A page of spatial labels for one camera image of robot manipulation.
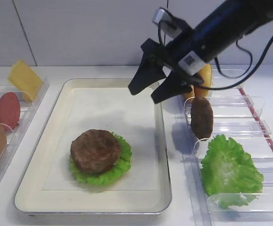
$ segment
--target white table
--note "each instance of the white table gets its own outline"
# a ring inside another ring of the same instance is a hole
[[[224,68],[244,68],[243,66],[226,66]],[[131,78],[137,67],[36,67],[34,70],[46,76],[50,88],[40,105],[28,131],[18,148],[0,184],[0,226],[29,225],[88,225],[88,226],[193,226],[193,213],[187,186],[188,175],[185,175],[182,154],[184,148],[181,128],[174,126],[180,116],[177,98],[163,103],[166,142],[169,155],[169,167],[172,182],[173,201],[169,209],[158,217],[126,216],[126,217],[30,217],[19,214],[13,206],[13,193],[24,170],[26,161],[33,150],[36,139],[44,126],[45,120],[53,106],[63,83],[72,78]],[[0,83],[4,83],[10,71],[9,67],[0,67]],[[264,112],[261,119],[266,120],[273,137],[273,65],[263,65],[250,78],[244,87],[247,94],[265,99]],[[269,222],[246,222],[242,225],[273,225]]]

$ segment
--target cheese slice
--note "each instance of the cheese slice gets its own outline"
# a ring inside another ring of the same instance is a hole
[[[23,60],[19,60],[12,66],[8,81],[24,92],[23,97],[28,102],[35,100],[43,83],[39,76]]]

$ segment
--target black cable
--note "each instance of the black cable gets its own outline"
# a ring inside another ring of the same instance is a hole
[[[229,76],[229,75],[224,74],[224,73],[221,71],[221,68],[220,68],[220,65],[219,65],[218,58],[217,58],[217,57],[214,58],[214,61],[215,61],[215,64],[216,64],[216,67],[217,67],[218,72],[219,72],[223,77],[228,78],[228,79],[238,79],[238,78],[241,78],[243,75],[245,75],[245,74],[250,70],[250,68],[251,68],[251,66],[252,66],[252,64],[253,64],[253,55],[252,55],[252,53],[251,53],[249,50],[247,50],[247,49],[241,47],[241,46],[239,45],[239,43],[238,43],[239,40],[240,40],[240,39],[238,39],[238,40],[236,41],[236,46],[237,46],[237,48],[240,49],[240,50],[243,51],[243,52],[246,52],[246,53],[249,55],[249,57],[250,57],[249,66],[248,66],[248,68],[246,69],[246,71],[245,71],[242,75],[238,75],[238,76]]]
[[[158,23],[158,40],[159,40],[159,44],[161,45],[161,49],[163,50],[164,52],[164,57],[167,58],[167,60],[169,61],[169,66],[171,66],[177,73],[182,73],[182,74],[186,74],[186,77],[190,76],[189,74],[187,74],[178,64],[174,63],[172,61],[172,59],[169,57],[168,53],[166,52],[166,49],[164,47],[164,44],[162,42],[162,39],[161,39],[161,34],[160,34],[160,31],[161,31],[161,23],[166,23],[166,21],[163,21],[161,20],[159,23]],[[238,85],[240,85],[241,83],[245,82],[248,78],[250,78],[250,76],[252,76],[256,70],[260,67],[260,65],[262,64],[263,60],[265,59],[265,56],[270,48],[270,46],[272,45],[273,43],[273,35],[272,37],[270,38],[270,40],[268,41],[260,59],[258,60],[256,66],[248,73],[248,75],[246,75],[243,79],[241,79],[240,81],[230,85],[230,86],[225,86],[225,87],[216,87],[216,88],[212,88],[212,87],[206,87],[206,86],[201,86],[201,85],[198,85],[196,83],[191,83],[193,86],[195,87],[198,87],[198,88],[201,88],[201,89],[205,89],[205,90],[225,90],[225,89],[231,89],[231,88],[234,88]]]

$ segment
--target white wall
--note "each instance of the white wall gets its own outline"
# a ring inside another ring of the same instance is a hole
[[[223,0],[168,0],[170,11],[195,27]],[[140,45],[157,40],[154,11],[167,0],[14,0],[31,50],[39,66],[137,65]],[[255,60],[273,34],[273,22],[240,43]],[[0,0],[0,65],[19,58],[34,65],[12,0]],[[221,64],[247,64],[234,46],[219,57]],[[273,64],[273,45],[265,64]]]

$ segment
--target lettuce leaf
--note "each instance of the lettuce leaf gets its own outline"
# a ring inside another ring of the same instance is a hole
[[[262,192],[263,174],[254,166],[251,155],[231,137],[226,139],[225,135],[217,135],[212,139],[201,164],[202,184],[208,196]],[[248,198],[234,195],[230,199],[219,200],[219,205],[223,208],[248,205],[255,198],[252,195]]]
[[[112,167],[112,169],[101,174],[83,173],[75,166],[75,163],[72,157],[70,156],[69,168],[73,176],[76,178],[76,181],[81,182],[83,184],[106,186],[116,182],[124,173],[129,171],[129,169],[131,168],[132,148],[124,140],[123,137],[113,132],[112,134],[117,138],[122,147],[122,153],[116,165]]]

